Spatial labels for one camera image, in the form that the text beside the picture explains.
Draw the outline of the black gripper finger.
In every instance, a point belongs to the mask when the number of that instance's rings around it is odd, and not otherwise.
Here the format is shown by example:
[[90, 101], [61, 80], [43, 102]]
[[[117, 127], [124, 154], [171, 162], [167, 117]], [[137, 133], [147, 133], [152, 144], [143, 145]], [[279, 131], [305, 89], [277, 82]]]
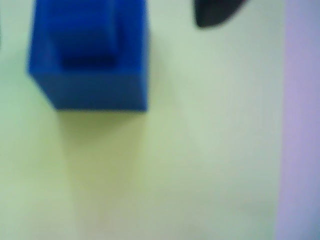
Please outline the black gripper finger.
[[231, 19], [247, 0], [194, 0], [194, 19], [198, 28], [217, 27]]

